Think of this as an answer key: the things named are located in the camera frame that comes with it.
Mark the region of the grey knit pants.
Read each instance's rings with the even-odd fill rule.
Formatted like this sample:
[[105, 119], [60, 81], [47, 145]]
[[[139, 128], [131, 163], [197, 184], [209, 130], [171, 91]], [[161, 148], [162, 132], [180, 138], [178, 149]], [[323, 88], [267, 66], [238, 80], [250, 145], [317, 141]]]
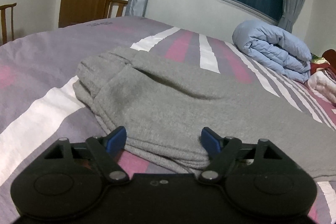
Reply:
[[126, 150], [177, 173], [209, 163], [201, 130], [244, 143], [268, 139], [318, 181], [335, 179], [335, 132], [259, 84], [118, 47], [80, 61], [73, 89]]

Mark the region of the striped purple pink bedsheet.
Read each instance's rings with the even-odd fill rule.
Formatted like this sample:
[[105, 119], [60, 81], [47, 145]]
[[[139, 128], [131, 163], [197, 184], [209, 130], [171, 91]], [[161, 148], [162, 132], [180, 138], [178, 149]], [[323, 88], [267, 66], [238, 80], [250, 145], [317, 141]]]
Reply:
[[331, 103], [218, 39], [139, 17], [32, 34], [1, 46], [1, 223], [18, 218], [10, 197], [13, 179], [46, 147], [62, 136], [82, 142], [103, 133], [93, 114], [75, 98], [72, 85], [82, 59], [117, 46], [208, 69], [237, 84], [254, 84], [335, 129]]

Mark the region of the folded light blue duvet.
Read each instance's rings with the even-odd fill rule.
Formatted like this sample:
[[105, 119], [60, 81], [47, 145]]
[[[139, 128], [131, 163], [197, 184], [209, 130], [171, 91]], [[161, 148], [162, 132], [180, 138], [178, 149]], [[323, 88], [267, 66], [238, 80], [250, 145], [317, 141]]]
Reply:
[[247, 20], [235, 28], [232, 41], [242, 53], [280, 75], [302, 84], [310, 78], [308, 46], [280, 27]]

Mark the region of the folded pink white blanket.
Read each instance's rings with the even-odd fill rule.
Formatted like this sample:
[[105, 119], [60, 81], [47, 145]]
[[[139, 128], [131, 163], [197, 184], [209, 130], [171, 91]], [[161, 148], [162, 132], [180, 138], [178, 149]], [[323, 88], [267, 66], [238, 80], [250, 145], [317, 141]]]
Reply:
[[308, 79], [306, 86], [319, 98], [335, 105], [335, 80], [331, 78], [326, 69], [312, 74]]

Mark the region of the red folded cloth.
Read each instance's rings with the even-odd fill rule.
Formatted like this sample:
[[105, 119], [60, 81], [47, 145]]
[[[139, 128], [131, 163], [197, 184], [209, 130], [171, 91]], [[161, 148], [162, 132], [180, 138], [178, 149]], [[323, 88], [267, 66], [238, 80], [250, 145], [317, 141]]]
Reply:
[[310, 62], [310, 74], [323, 69], [329, 69], [335, 74], [335, 56], [336, 51], [333, 49], [325, 51], [321, 57], [311, 54], [312, 60]]

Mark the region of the wooden chair by door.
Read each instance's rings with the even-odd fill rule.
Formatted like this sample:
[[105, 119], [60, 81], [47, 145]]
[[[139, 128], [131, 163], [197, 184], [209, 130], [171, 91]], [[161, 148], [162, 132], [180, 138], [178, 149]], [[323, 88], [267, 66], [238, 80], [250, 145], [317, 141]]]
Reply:
[[123, 16], [127, 4], [125, 0], [108, 0], [108, 18]]

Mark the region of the wooden chair at left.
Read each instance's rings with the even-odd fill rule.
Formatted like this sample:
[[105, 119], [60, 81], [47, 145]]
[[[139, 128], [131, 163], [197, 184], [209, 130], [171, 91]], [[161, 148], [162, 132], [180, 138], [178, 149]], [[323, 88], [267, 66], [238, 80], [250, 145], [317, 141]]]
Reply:
[[[1, 5], [1, 35], [2, 43], [6, 44], [14, 38], [14, 7], [17, 3]], [[7, 10], [10, 11], [10, 22], [7, 22]]]

